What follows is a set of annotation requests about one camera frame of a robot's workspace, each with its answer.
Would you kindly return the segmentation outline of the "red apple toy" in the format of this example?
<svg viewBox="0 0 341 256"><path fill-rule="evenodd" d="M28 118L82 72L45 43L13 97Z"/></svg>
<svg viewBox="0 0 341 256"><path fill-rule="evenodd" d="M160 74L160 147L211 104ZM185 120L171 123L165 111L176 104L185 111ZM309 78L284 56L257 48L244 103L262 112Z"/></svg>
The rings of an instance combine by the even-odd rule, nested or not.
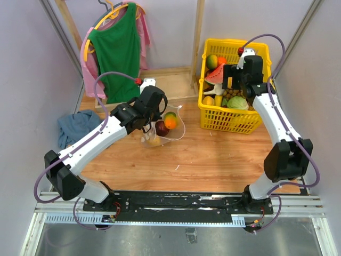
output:
<svg viewBox="0 0 341 256"><path fill-rule="evenodd" d="M164 121L157 121L155 123L155 130L157 136L165 137L169 133L169 129L166 127Z"/></svg>

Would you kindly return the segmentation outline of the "clear polka dot zip bag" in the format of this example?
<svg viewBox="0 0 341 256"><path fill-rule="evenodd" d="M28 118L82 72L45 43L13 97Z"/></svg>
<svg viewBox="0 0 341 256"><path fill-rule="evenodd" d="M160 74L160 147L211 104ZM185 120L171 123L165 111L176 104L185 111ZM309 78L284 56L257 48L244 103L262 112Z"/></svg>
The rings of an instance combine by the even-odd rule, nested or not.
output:
<svg viewBox="0 0 341 256"><path fill-rule="evenodd" d="M151 123L151 129L142 134L141 144L146 148L163 146L182 139L186 127L180 115L182 105L168 105L161 118Z"/></svg>

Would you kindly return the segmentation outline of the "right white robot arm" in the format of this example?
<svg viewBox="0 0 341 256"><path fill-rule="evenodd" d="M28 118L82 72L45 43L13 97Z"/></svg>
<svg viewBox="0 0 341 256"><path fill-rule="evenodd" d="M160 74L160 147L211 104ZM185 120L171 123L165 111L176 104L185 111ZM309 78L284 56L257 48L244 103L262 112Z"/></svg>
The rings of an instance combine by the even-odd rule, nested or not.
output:
<svg viewBox="0 0 341 256"><path fill-rule="evenodd" d="M255 213L267 208L269 196L283 185L306 174L313 144L291 126L278 101L275 89L263 81L263 59L244 53L236 65L224 68L223 87L232 78L232 87L241 89L247 102L258 112L270 135L272 149L264 160L264 173L244 188L236 202L226 201L229 212Z"/></svg>

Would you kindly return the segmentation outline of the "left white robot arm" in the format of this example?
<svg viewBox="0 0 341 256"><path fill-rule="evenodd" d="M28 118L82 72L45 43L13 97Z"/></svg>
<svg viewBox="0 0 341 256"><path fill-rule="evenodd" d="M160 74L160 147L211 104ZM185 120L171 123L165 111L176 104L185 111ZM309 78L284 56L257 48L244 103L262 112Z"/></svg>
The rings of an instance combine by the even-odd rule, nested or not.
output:
<svg viewBox="0 0 341 256"><path fill-rule="evenodd" d="M80 174L91 160L116 141L159 120L163 114L159 109L161 102L168 102L164 91L149 85L139 97L117 105L98 127L74 145L59 153L48 151L44 156L45 175L60 198L65 201L76 197L90 199L102 211L110 210L114 205L110 189L103 182Z"/></svg>

